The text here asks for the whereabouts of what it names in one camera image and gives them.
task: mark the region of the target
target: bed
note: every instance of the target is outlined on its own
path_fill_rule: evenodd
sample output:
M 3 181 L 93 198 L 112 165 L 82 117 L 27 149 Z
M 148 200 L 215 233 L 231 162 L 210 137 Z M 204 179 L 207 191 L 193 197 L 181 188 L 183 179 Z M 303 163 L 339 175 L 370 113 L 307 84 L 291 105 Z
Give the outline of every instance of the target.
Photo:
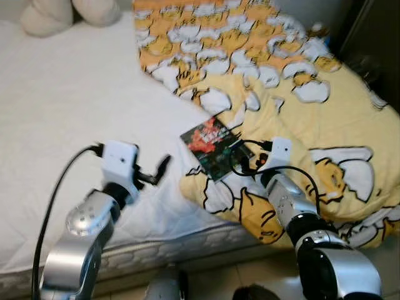
M 196 160 L 179 135 L 210 114 L 143 72 L 131 15 L 125 12 L 117 24 L 101 29 L 77 24 L 47 39 L 28 37 L 17 25 L 0 21 L 0 237 L 7 241 L 0 248 L 1 299 L 29 293 L 34 247 L 53 184 L 68 159 L 94 141 L 138 144 L 139 164 L 149 173 L 166 153 L 173 157 L 159 187 L 146 187 L 125 208 L 104 252 L 99 280 L 261 247 L 238 223 L 209 214 L 196 199 L 183 196 L 181 178 Z M 68 211 L 100 182 L 94 156 L 71 169 L 52 212 L 42 263 Z M 392 207 L 380 209 L 358 222 L 358 229 L 346 221 L 338 227 L 355 236 L 365 233 L 363 228 L 382 234 L 384 218 L 390 216 L 386 222 L 392 224 L 398 214 L 390 214 Z M 285 237 L 276 244 L 286 245 Z

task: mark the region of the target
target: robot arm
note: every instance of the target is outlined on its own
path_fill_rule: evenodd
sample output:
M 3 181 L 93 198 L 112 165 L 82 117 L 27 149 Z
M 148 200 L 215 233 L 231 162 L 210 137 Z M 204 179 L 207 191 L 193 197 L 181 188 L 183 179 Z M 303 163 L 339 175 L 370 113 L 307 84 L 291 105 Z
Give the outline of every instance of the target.
M 93 190 L 67 215 L 66 228 L 44 266 L 41 299 L 90 299 L 104 245 L 126 204 L 137 198 L 142 181 L 156 185 L 165 173 L 170 156 L 155 176 L 142 174 L 136 164 L 138 147 L 108 142 L 102 153 L 103 189 Z
M 266 188 L 266 196 L 295 247 L 305 297 L 381 299 L 379 273 L 369 259 L 351 248 L 332 225 L 318 216 L 315 205 L 285 174 L 268 172 L 268 168 L 288 164 L 288 143 L 281 138 L 272 142 L 269 159 L 260 169 L 266 172 L 257 175 L 256 181 Z

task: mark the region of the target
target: white mattress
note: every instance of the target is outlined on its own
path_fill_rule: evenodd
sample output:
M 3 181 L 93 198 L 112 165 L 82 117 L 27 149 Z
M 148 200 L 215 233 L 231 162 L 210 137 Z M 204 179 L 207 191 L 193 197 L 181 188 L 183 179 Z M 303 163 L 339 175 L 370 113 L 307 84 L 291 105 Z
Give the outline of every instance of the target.
M 108 246 L 172 239 L 223 223 L 178 187 L 195 163 L 179 135 L 208 115 L 141 72 L 130 12 L 111 27 L 81 23 L 46 39 L 0 21 L 0 36 L 0 274 L 31 267 L 54 183 L 69 158 L 94 141 L 138 144 L 139 164 L 149 173 L 166 153 L 174 158 L 159 187 L 147 186 L 123 211 Z M 87 154 L 67 175 L 42 262 L 68 211 L 100 188 L 100 163 Z

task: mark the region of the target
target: white pillow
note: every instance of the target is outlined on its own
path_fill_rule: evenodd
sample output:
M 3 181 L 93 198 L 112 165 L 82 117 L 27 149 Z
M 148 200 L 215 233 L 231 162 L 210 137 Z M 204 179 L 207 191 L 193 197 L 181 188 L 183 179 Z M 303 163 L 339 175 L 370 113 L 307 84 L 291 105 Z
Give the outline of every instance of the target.
M 71 0 L 32 0 L 21 15 L 21 26 L 33 36 L 59 33 L 73 24 Z
M 85 21 L 94 26 L 111 25 L 121 16 L 115 0 L 72 0 L 72 3 Z

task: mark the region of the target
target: yellow blanket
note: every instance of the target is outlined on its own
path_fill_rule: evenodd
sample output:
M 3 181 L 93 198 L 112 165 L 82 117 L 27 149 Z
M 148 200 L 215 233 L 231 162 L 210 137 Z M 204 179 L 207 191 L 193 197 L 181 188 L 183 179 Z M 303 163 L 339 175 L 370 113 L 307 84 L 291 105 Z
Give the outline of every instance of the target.
M 400 230 L 399 116 L 295 19 L 268 0 L 136 0 L 134 18 L 143 71 L 243 139 L 292 141 L 291 164 L 316 180 L 342 238 L 377 246 Z M 315 202 L 307 178 L 287 174 Z M 252 179 L 214 182 L 195 166 L 181 191 L 263 243 L 289 245 Z

